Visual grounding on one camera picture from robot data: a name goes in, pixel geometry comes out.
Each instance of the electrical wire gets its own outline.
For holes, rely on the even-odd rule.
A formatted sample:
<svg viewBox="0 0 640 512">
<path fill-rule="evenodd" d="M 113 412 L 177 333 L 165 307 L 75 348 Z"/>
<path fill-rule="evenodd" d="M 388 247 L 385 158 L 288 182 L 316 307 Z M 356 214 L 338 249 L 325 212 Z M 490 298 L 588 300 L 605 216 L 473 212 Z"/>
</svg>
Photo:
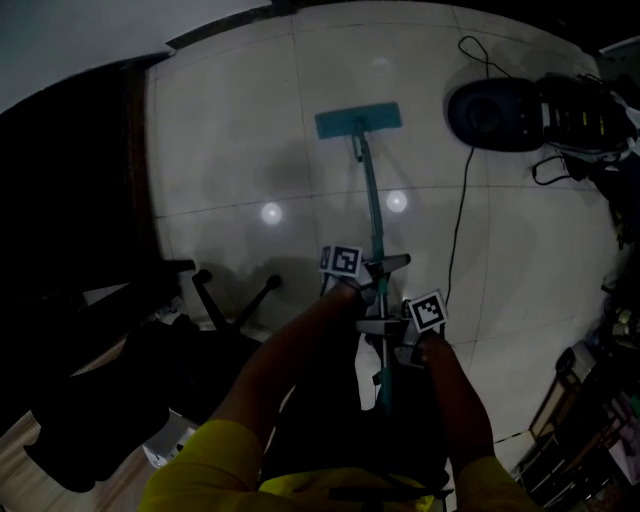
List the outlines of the electrical wire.
<svg viewBox="0 0 640 512">
<path fill-rule="evenodd" d="M 546 164 L 547 162 L 551 162 L 552 160 L 557 160 L 558 158 L 562 161 L 562 165 L 564 166 L 564 158 L 562 157 L 562 155 L 553 155 L 553 156 L 550 156 L 549 158 L 545 158 L 544 160 L 540 160 L 536 165 L 531 167 L 531 175 L 533 176 L 533 181 L 535 181 L 538 185 L 546 187 L 547 185 L 551 185 L 556 181 L 572 178 L 570 174 L 563 174 L 562 176 L 558 176 L 557 178 L 553 178 L 552 180 L 549 180 L 549 181 L 538 180 L 538 167 L 541 166 L 542 164 Z"/>
<path fill-rule="evenodd" d="M 480 58 L 476 57 L 475 55 L 471 55 L 467 50 L 465 50 L 462 47 L 462 43 L 464 43 L 467 39 L 471 39 L 471 40 L 476 42 L 476 44 L 478 45 L 478 48 L 480 48 L 480 50 L 482 50 L 482 53 L 484 53 L 484 59 L 480 59 Z M 494 64 L 493 62 L 489 61 L 489 54 L 487 53 L 487 50 L 484 49 L 484 46 L 482 46 L 482 43 L 480 41 L 478 41 L 475 37 L 473 37 L 473 36 L 464 36 L 462 39 L 460 39 L 460 41 L 458 41 L 458 49 L 462 53 L 464 53 L 467 57 L 469 57 L 470 59 L 473 59 L 473 60 L 475 60 L 477 62 L 480 62 L 480 63 L 484 64 L 485 74 L 487 75 L 487 78 L 489 78 L 489 66 L 493 66 L 494 68 L 496 68 L 498 71 L 500 71 L 504 75 L 508 76 L 509 78 L 513 78 L 509 73 L 507 73 L 500 66 L 498 66 L 497 64 Z"/>
<path fill-rule="evenodd" d="M 449 297 L 451 297 L 451 275 L 453 274 L 453 262 L 456 259 L 456 247 L 458 245 L 458 230 L 460 229 L 460 221 L 462 220 L 462 208 L 464 207 L 464 198 L 467 195 L 467 177 L 469 176 L 469 164 L 471 163 L 471 158 L 473 157 L 473 153 L 476 148 L 471 148 L 469 151 L 469 156 L 467 157 L 467 163 L 464 166 L 464 180 L 462 182 L 462 196 L 460 197 L 460 206 L 458 208 L 458 219 L 456 220 L 456 227 L 453 231 L 453 248 L 451 249 L 451 258 L 449 259 L 449 275 L 447 278 L 448 289 L 447 289 L 447 298 L 444 303 L 446 306 L 449 306 Z"/>
<path fill-rule="evenodd" d="M 462 44 L 467 40 L 470 39 L 472 41 L 475 41 L 475 43 L 478 45 L 478 48 L 480 48 L 480 50 L 482 51 L 482 53 L 484 54 L 484 59 L 481 59 L 479 57 L 476 57 L 475 55 L 470 54 L 467 50 L 465 50 L 462 47 Z M 504 69 L 502 69 L 500 66 L 498 66 L 497 64 L 494 64 L 493 62 L 489 61 L 489 54 L 487 53 L 487 50 L 485 50 L 484 46 L 482 46 L 482 43 L 480 41 L 478 41 L 475 37 L 473 36 L 464 36 L 462 39 L 460 39 L 460 41 L 458 41 L 458 49 L 464 53 L 467 57 L 469 57 L 472 60 L 475 60 L 476 62 L 480 62 L 482 64 L 484 64 L 484 71 L 486 74 L 487 78 L 491 77 L 491 73 L 490 73 L 490 69 L 491 66 L 493 66 L 495 69 L 497 69 L 498 71 L 500 71 L 501 73 L 503 73 L 505 76 L 509 77 L 509 78 L 513 78 L 509 73 L 507 73 Z M 453 263 L 456 259 L 456 249 L 458 246 L 458 231 L 460 229 L 460 221 L 462 220 L 462 210 L 464 208 L 464 200 L 465 197 L 467 195 L 467 178 L 469 176 L 469 164 L 471 163 L 471 159 L 473 158 L 473 153 L 475 152 L 474 147 L 471 148 L 471 151 L 469 151 L 469 156 L 467 157 L 467 163 L 464 166 L 464 180 L 462 182 L 462 196 L 460 197 L 460 206 L 458 207 L 458 218 L 456 220 L 456 227 L 455 230 L 453 232 L 453 247 L 451 248 L 451 257 L 449 259 L 449 273 L 447 276 L 447 298 L 445 299 L 444 303 L 445 305 L 448 307 L 449 306 L 449 298 L 451 297 L 451 282 L 452 282 L 452 275 L 453 275 Z M 444 324 L 442 324 L 440 326 L 440 334 L 442 336 L 444 336 Z"/>
</svg>

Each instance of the yellow shirt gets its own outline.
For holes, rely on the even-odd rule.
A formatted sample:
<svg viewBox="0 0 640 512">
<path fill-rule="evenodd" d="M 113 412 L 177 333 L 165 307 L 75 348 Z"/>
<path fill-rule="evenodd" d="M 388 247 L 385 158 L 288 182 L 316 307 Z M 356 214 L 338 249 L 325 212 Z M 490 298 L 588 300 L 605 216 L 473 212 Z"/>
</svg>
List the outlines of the yellow shirt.
<svg viewBox="0 0 640 512">
<path fill-rule="evenodd" d="M 362 503 L 328 499 L 336 487 L 391 488 L 359 468 L 339 468 L 281 476 L 256 489 L 262 449 L 255 435 L 233 421 L 201 426 L 180 454 L 158 470 L 145 489 L 141 511 L 336 511 L 356 512 Z M 395 477 L 421 487 L 412 480 Z M 456 482 L 458 510 L 533 512 L 541 510 L 495 457 L 469 464 Z M 406 503 L 386 503 L 385 511 L 426 512 L 433 496 Z"/>
</svg>

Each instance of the yellow sleeve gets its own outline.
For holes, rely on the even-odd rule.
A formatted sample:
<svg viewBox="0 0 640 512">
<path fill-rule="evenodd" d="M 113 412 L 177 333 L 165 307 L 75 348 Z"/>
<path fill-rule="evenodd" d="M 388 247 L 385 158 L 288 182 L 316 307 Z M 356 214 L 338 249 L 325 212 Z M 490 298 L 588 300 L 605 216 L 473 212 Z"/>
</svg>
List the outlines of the yellow sleeve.
<svg viewBox="0 0 640 512">
<path fill-rule="evenodd" d="M 456 481 L 460 512 L 539 512 L 538 507 L 495 457 L 484 457 L 465 467 Z"/>
<path fill-rule="evenodd" d="M 261 461 L 253 432 L 233 421 L 208 421 L 151 477 L 140 510 L 287 510 L 285 498 L 256 492 Z"/>
</svg>

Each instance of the flat mop head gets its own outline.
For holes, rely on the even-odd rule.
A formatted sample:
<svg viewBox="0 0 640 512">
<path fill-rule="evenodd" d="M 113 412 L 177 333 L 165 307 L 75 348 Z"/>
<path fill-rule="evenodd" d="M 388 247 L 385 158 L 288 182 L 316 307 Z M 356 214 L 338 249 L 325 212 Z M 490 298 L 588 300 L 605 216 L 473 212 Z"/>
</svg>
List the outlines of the flat mop head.
<svg viewBox="0 0 640 512">
<path fill-rule="evenodd" d="M 316 128 L 321 139 L 355 135 L 358 124 L 365 132 L 400 128 L 402 119 L 398 104 L 380 103 L 316 114 Z"/>
</svg>

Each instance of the chair leg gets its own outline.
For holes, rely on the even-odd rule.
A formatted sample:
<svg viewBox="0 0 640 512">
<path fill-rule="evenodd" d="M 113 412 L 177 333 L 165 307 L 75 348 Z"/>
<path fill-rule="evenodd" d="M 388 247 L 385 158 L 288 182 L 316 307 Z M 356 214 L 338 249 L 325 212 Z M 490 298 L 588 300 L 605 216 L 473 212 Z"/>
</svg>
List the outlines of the chair leg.
<svg viewBox="0 0 640 512">
<path fill-rule="evenodd" d="M 220 312 L 218 306 L 213 302 L 213 299 L 204 287 L 204 284 L 210 279 L 211 273 L 208 270 L 201 270 L 191 278 L 193 286 L 196 287 L 200 300 L 202 301 L 204 308 L 207 310 L 207 314 L 209 315 L 209 318 L 211 318 L 213 325 L 218 331 L 223 331 L 228 329 L 230 324 L 227 322 L 224 315 Z"/>
<path fill-rule="evenodd" d="M 233 326 L 237 329 L 242 327 L 244 323 L 248 320 L 248 318 L 256 310 L 256 308 L 260 305 L 260 303 L 262 302 L 262 299 L 264 299 L 271 290 L 275 290 L 281 285 L 282 285 L 282 278 L 278 275 L 271 276 L 269 279 L 267 279 L 267 284 L 265 284 L 264 288 L 260 290 L 260 293 L 256 295 L 256 298 L 253 299 L 247 305 L 247 307 L 242 310 L 242 312 L 238 315 L 238 317 L 233 322 Z"/>
</svg>

